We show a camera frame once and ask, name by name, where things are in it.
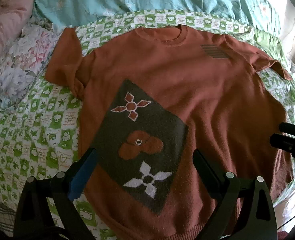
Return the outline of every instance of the teal floral blanket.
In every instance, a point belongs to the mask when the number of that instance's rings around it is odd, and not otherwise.
[[[115,14],[148,9],[216,14],[278,37],[279,17],[267,0],[35,0],[34,14],[65,26],[81,26]]]

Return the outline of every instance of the striped logo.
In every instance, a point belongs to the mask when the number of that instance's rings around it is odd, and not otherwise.
[[[229,56],[215,45],[201,45],[201,48],[212,58],[229,58]]]

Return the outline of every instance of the plaid fabric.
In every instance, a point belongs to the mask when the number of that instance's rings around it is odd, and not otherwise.
[[[0,203],[0,229],[7,235],[13,236],[15,211]]]

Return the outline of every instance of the orange t-shirt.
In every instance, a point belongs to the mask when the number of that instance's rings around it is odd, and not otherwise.
[[[292,166],[269,143],[285,110],[256,73],[267,67],[289,77],[254,46],[182,25],[138,28],[86,57],[65,29],[46,80],[83,100],[79,156],[99,153],[85,194],[117,236],[196,237],[216,205],[196,148],[240,178],[263,176],[273,199],[282,192]]]

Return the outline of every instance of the black cable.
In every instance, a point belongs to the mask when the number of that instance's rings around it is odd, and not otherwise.
[[[281,227],[285,226],[285,225],[286,225],[288,222],[290,222],[293,218],[295,218],[295,216],[292,217],[289,221],[285,222],[283,225],[281,225],[277,230],[279,230]]]

